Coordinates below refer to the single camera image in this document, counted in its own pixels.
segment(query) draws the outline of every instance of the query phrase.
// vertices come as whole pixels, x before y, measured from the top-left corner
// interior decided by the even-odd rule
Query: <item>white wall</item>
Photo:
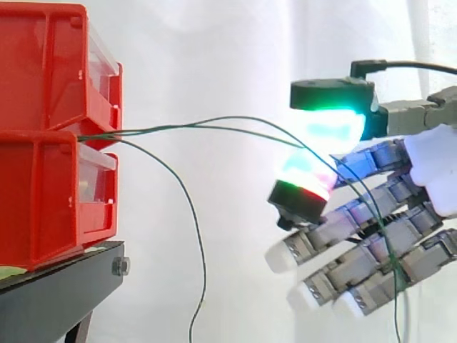
[[[417,53],[406,0],[83,2],[124,64],[125,127],[252,115],[299,133],[299,118],[286,114],[291,79],[345,76],[354,59],[413,59]],[[416,30],[413,38],[421,41],[427,34]],[[381,101],[421,95],[414,71],[373,79]],[[195,343],[394,342],[392,306],[362,321],[338,306],[296,314],[288,308],[286,294],[296,275],[272,274],[263,254],[283,236],[266,198],[289,148],[240,134],[184,130],[135,142],[175,167],[196,202],[209,284]],[[114,150],[121,157],[117,238],[126,240],[132,268],[125,284],[95,311],[89,341],[186,342],[201,289],[189,208],[162,167],[131,148]],[[350,197],[349,191],[339,192],[333,205]],[[324,264],[332,253],[300,274]],[[429,309],[442,310],[439,304],[452,295],[450,286],[443,286],[450,284],[450,270],[434,278],[441,285],[431,281],[428,289],[440,287],[442,295],[426,292]],[[453,342],[446,338],[452,332],[451,313],[439,318],[447,320],[446,329],[436,332],[438,317],[418,302],[420,292],[418,287],[410,292],[416,313],[410,342],[421,337]]]

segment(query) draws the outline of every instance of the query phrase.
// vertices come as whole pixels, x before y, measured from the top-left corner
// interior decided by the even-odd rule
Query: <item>black cable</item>
[[[194,203],[192,202],[191,195],[187,191],[186,185],[184,184],[182,178],[178,175],[178,173],[176,173],[173,170],[173,168],[171,168],[167,163],[162,161],[156,155],[154,155],[151,152],[147,151],[145,148],[143,148],[143,147],[141,147],[141,146],[139,146],[139,145],[137,145],[135,143],[132,143],[130,141],[124,141],[122,139],[115,138],[115,137],[104,137],[104,138],[97,138],[97,139],[104,139],[104,140],[109,140],[109,141],[118,141],[120,143],[132,146],[133,148],[136,148],[139,151],[142,151],[143,153],[145,153],[146,155],[152,157],[159,164],[161,164],[163,167],[165,167],[165,169],[167,169],[175,177],[175,179],[179,183],[179,186],[181,186],[184,194],[186,195],[187,202],[189,203],[189,206],[191,207],[192,217],[194,218],[194,224],[195,224],[195,230],[196,230],[196,234],[197,234],[197,240],[199,241],[201,265],[202,265],[202,269],[203,269],[203,286],[202,286],[202,289],[201,289],[201,295],[200,295],[199,303],[197,304],[197,307],[195,309],[194,315],[192,316],[191,322],[189,324],[189,343],[192,343],[192,335],[193,335],[193,332],[194,332],[195,321],[196,321],[197,316],[199,315],[199,312],[201,310],[201,307],[203,305],[203,302],[204,302],[205,296],[206,296],[206,287],[207,287],[207,283],[208,283],[208,281],[207,281],[208,277],[207,277],[207,271],[206,271],[206,256],[205,256],[205,250],[204,250],[204,245],[203,245],[203,239],[201,238],[199,220],[197,218],[197,213],[196,213],[196,210],[195,210]]]
[[[367,59],[351,63],[351,77],[365,79],[367,74],[383,71],[387,68],[418,68],[457,75],[457,69],[419,61],[386,61],[385,59]]]
[[[457,75],[457,69],[449,66],[441,66],[440,64],[418,62],[418,61],[387,61],[386,68],[418,68],[434,71],[441,71],[443,73]]]

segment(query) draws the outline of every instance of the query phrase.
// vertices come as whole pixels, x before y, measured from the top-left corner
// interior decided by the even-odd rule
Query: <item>metal bolt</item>
[[[130,272],[130,259],[128,257],[116,257],[113,260],[113,275],[126,277]]]

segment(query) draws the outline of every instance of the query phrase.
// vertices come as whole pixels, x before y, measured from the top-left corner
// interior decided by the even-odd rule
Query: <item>red storage bin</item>
[[[34,270],[116,234],[117,158],[65,131],[0,131],[0,265]]]
[[[121,129],[122,68],[83,6],[0,1],[0,32],[0,130]]]

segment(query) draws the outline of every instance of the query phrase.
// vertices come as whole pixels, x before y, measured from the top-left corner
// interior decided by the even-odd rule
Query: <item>robotic hand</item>
[[[386,134],[406,137],[383,141],[342,159],[360,179],[391,172],[387,182],[371,194],[383,218],[384,234],[406,277],[406,287],[457,258],[457,230],[437,233],[443,220],[457,215],[457,130],[451,126],[457,124],[456,106],[457,87],[434,94],[428,101],[382,105]],[[338,165],[337,170],[344,179],[356,181],[344,165]],[[345,184],[338,177],[334,187]],[[368,194],[310,223],[315,215],[304,215],[306,210],[300,210],[305,206],[315,211],[312,202],[300,202],[301,208],[292,206],[290,197],[278,195],[277,186],[269,201],[280,212],[278,225],[297,230],[267,252],[266,260],[274,272],[296,268],[343,240],[356,242],[353,237],[360,237],[356,246],[291,290],[288,300],[292,307],[319,307],[341,297],[355,313],[368,315],[395,297],[386,238],[367,207],[373,206]]]

